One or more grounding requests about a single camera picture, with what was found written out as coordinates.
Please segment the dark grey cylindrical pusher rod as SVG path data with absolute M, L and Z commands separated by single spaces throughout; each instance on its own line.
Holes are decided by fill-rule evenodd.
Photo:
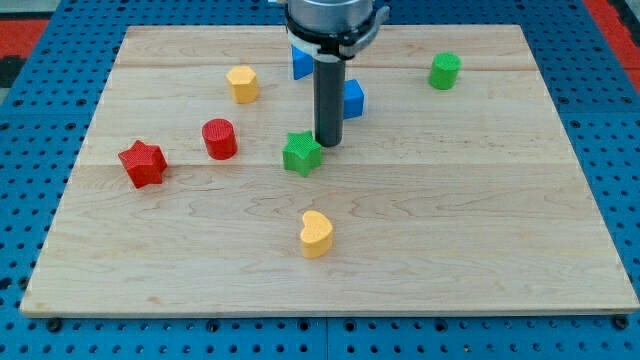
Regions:
M 334 147 L 342 141 L 345 68 L 344 61 L 314 61 L 315 139 L 323 147 Z

